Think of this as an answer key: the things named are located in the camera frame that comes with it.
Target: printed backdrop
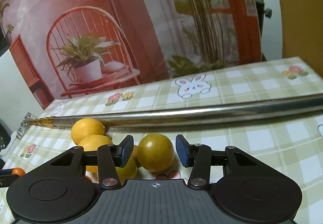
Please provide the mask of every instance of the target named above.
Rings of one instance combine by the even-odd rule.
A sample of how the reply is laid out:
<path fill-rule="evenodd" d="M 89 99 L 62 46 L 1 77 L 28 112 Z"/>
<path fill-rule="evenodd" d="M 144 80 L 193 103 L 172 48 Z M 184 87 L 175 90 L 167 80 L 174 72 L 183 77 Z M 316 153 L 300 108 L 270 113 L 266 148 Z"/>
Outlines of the printed backdrop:
<path fill-rule="evenodd" d="M 261 59 L 254 0 L 0 0 L 41 106 Z"/>

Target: small orange ball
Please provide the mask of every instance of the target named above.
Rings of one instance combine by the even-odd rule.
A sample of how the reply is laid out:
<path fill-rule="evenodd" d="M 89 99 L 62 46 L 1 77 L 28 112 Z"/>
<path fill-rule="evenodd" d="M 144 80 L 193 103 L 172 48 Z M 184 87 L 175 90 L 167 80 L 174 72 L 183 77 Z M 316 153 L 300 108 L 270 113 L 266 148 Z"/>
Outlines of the small orange ball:
<path fill-rule="evenodd" d="M 91 180 L 91 178 L 89 176 L 85 175 L 85 177 L 93 183 L 93 181 Z"/>
<path fill-rule="evenodd" d="M 26 172 L 19 167 L 15 167 L 11 172 L 11 175 L 18 175 L 19 177 L 22 177 L 25 174 Z"/>

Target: black robotic gripper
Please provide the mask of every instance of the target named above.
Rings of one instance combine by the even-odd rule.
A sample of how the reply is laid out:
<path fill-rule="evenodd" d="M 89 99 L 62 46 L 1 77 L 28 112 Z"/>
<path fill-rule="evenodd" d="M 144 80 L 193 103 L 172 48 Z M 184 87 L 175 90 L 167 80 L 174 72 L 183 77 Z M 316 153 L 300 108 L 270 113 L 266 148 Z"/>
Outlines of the black robotic gripper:
<path fill-rule="evenodd" d="M 237 147 L 214 151 L 176 137 L 184 167 L 182 179 L 128 179 L 121 185 L 115 167 L 124 167 L 133 150 L 128 135 L 119 145 L 97 151 L 73 147 L 22 177 L 0 176 L 17 224 L 238 224 L 292 223 L 302 193 L 290 178 Z M 97 165 L 99 184 L 84 177 Z M 211 166 L 223 177 L 210 184 Z"/>

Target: white wall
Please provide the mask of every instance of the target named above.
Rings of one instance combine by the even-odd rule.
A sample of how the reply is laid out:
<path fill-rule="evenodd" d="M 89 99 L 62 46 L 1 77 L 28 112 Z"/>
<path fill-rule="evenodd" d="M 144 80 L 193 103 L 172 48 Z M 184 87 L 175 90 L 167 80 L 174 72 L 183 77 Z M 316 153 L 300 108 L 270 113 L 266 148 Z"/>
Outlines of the white wall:
<path fill-rule="evenodd" d="M 273 11 L 271 19 L 264 18 L 261 48 L 267 60 L 282 58 L 282 20 L 279 0 L 264 0 L 265 8 Z"/>
<path fill-rule="evenodd" d="M 43 110 L 7 50 L 0 57 L 0 121 L 11 134 L 20 126 L 27 112 L 40 116 Z"/>

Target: checkered tablecloth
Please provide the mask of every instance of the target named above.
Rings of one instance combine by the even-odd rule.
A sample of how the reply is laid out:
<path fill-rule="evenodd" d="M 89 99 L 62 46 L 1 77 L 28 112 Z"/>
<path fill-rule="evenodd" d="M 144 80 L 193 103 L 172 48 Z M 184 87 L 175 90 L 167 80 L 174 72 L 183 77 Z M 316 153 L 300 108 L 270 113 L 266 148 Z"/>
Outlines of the checkered tablecloth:
<path fill-rule="evenodd" d="M 203 106 L 323 92 L 322 79 L 300 58 L 242 65 L 205 75 L 204 81 L 211 85 L 210 92 L 195 94 L 188 99 L 178 95 L 179 83 L 173 79 L 71 100 L 55 100 L 42 117 Z M 231 124 L 217 129 L 214 126 L 197 126 L 189 131 L 185 127 L 178 128 L 178 131 L 162 128 L 159 133 L 169 137 L 173 144 L 176 135 L 183 134 L 190 143 L 203 143 L 213 150 L 237 146 L 298 183 L 303 193 L 295 218 L 298 224 L 322 224 L 323 138 L 317 131 L 320 124 L 323 124 L 323 115 L 271 119 L 261 124 Z M 131 134 L 138 144 L 147 133 L 137 129 L 110 129 L 107 134 L 115 144 Z M 32 126 L 13 150 L 5 168 L 21 167 L 29 172 L 73 146 L 69 129 Z M 137 177 L 188 179 L 189 174 L 190 169 L 183 168 L 176 158 L 165 172 L 151 174 L 140 168 Z M 222 176 L 222 168 L 212 167 L 212 182 Z M 6 191 L 6 188 L 0 189 L 0 223 L 14 220 L 6 203 Z"/>

